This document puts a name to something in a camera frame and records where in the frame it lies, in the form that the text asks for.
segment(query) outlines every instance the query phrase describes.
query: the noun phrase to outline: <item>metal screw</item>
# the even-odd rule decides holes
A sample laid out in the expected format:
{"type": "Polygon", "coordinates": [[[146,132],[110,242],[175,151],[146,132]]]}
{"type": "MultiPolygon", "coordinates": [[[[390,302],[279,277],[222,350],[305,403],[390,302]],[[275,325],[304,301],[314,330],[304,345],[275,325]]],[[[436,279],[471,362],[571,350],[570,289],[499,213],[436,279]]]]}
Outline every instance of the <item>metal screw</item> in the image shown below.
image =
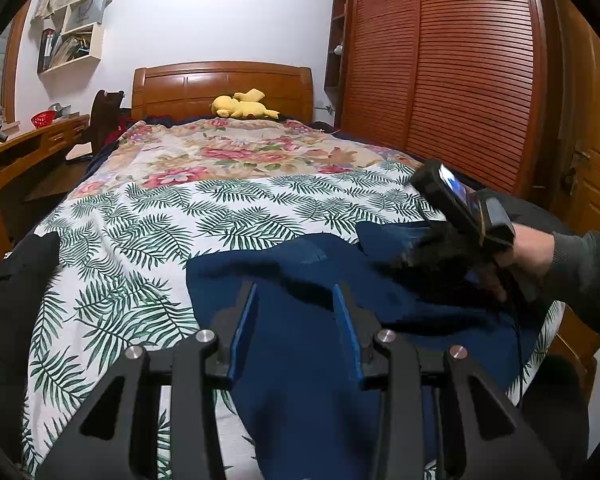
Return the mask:
{"type": "Polygon", "coordinates": [[[383,343],[391,343],[395,341],[395,332],[393,330],[383,329],[378,331],[376,337],[383,343]]]}
{"type": "Polygon", "coordinates": [[[201,343],[208,343],[209,341],[213,341],[215,337],[216,334],[214,333],[214,331],[209,330],[208,328],[196,332],[196,339],[201,343]]]}
{"type": "Polygon", "coordinates": [[[462,345],[453,345],[449,349],[449,353],[453,359],[464,359],[469,355],[469,352],[462,345]]]}
{"type": "Polygon", "coordinates": [[[125,350],[125,357],[127,359],[138,359],[143,351],[141,346],[133,345],[125,350]]]}

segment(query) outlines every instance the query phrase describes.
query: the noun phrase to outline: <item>yellow plush toy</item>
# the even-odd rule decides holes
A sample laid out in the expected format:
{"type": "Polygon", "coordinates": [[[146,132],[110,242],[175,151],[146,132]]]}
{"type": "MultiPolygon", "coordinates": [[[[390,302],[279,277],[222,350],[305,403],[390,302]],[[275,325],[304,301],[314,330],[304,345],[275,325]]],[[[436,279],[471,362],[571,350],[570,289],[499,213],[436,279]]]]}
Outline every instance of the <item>yellow plush toy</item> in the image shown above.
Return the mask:
{"type": "Polygon", "coordinates": [[[211,105],[211,112],[220,117],[233,117],[235,119],[253,117],[278,118],[278,112],[267,110],[264,104],[259,103],[264,94],[255,88],[246,94],[236,92],[234,99],[228,95],[221,95],[211,105]]]}

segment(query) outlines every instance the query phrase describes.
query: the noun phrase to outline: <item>wooden wardrobe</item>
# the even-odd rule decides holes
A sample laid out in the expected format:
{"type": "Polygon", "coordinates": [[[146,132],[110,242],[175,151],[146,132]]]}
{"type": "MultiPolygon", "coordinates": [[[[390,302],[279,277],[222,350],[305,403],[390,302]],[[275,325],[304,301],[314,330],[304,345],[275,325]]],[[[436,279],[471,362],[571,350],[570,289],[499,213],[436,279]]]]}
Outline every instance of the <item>wooden wardrobe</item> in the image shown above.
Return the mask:
{"type": "Polygon", "coordinates": [[[343,1],[344,55],[328,66],[336,125],[528,198],[541,146],[555,140],[541,135],[541,1],[343,1]]]}

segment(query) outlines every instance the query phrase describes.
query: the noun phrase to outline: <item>louvered door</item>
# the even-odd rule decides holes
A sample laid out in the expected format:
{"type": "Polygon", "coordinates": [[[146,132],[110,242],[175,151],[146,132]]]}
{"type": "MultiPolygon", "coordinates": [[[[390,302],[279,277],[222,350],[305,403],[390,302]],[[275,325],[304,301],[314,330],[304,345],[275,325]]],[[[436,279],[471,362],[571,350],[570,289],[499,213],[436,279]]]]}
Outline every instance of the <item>louvered door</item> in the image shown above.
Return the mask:
{"type": "Polygon", "coordinates": [[[406,149],[512,192],[531,108],[528,0],[420,0],[406,149]]]}
{"type": "Polygon", "coordinates": [[[403,149],[413,62],[414,0],[354,0],[340,126],[403,149]]]}

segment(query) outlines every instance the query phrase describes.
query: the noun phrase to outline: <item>red plastic basket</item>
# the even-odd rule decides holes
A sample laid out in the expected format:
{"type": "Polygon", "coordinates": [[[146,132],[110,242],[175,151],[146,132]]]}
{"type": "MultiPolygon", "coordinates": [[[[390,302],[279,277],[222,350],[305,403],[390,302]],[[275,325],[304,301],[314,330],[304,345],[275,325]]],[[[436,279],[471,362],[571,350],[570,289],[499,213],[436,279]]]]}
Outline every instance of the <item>red plastic basket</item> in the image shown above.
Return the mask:
{"type": "Polygon", "coordinates": [[[53,110],[48,110],[46,112],[40,112],[39,114],[34,115],[31,118],[31,122],[36,128],[42,128],[44,126],[49,126],[55,118],[56,112],[53,110]]]}

